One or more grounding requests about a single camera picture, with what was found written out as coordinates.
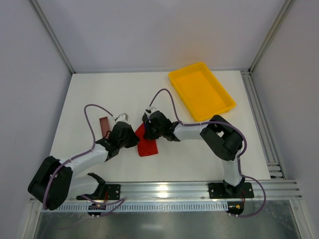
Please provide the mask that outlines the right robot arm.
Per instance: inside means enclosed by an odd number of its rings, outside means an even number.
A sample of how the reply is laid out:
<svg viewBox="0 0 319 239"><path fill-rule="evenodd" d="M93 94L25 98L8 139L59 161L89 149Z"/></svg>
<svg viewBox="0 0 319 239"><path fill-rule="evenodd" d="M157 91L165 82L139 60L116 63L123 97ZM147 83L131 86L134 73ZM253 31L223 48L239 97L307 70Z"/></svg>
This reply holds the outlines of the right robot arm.
<svg viewBox="0 0 319 239"><path fill-rule="evenodd" d="M223 186L231 197L241 194L245 177L242 175L240 156L246 150L244 135L222 116L200 123L171 122L162 112L150 108L142 121L144 138L155 140L164 137L168 141L203 140L212 152L222 160Z"/></svg>

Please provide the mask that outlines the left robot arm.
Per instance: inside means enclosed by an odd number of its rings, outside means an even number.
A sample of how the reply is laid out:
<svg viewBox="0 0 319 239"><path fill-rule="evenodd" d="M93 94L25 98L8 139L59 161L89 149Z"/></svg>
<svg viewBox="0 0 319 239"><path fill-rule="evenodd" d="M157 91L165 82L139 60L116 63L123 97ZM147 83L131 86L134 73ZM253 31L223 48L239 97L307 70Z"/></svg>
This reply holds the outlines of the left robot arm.
<svg viewBox="0 0 319 239"><path fill-rule="evenodd" d="M122 148L137 146L139 141L128 123L117 122L107 137L95 141L93 149L70 158L45 158L27 191L45 209L52 211L68 198L102 200L108 191L106 181L95 173L83 177L79 177L79 174L115 157Z"/></svg>

